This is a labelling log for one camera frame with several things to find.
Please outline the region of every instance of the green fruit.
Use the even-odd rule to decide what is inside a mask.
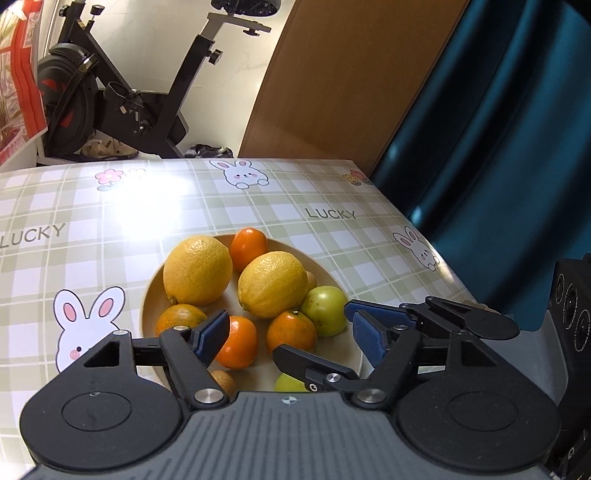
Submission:
[[[345,292],[336,287],[312,288],[302,301],[300,311],[306,315],[321,337],[331,337],[347,326],[345,304],[349,301]]]
[[[307,392],[304,382],[300,382],[298,379],[290,377],[287,374],[279,375],[279,378],[275,382],[276,392]]]

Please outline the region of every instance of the checkered tablecloth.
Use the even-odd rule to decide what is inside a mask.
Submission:
[[[139,336],[147,283],[192,234],[255,226],[314,258],[349,297],[396,306],[427,295],[473,300],[443,259],[429,263],[437,252],[354,163],[219,161],[225,166],[137,160],[0,176],[2,479],[32,466],[18,418],[57,375],[57,292],[74,292],[88,314],[103,290],[120,286],[126,299],[116,324]]]

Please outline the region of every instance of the gray gripper base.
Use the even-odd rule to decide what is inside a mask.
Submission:
[[[520,331],[511,340],[482,340],[529,378],[558,405],[566,391],[569,373],[549,310],[535,332]]]
[[[144,463],[92,480],[467,480],[433,465],[385,414],[355,410],[338,393],[250,393],[194,414],[177,440]],[[539,466],[487,480],[547,480]],[[25,480],[88,480],[44,466]]]

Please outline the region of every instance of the blue curtain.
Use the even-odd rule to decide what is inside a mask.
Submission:
[[[541,325],[591,251],[591,26],[558,0],[472,0],[373,182],[478,301]]]

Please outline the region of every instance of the wooden cabinet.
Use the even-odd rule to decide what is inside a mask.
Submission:
[[[296,0],[241,157],[375,167],[467,0]]]

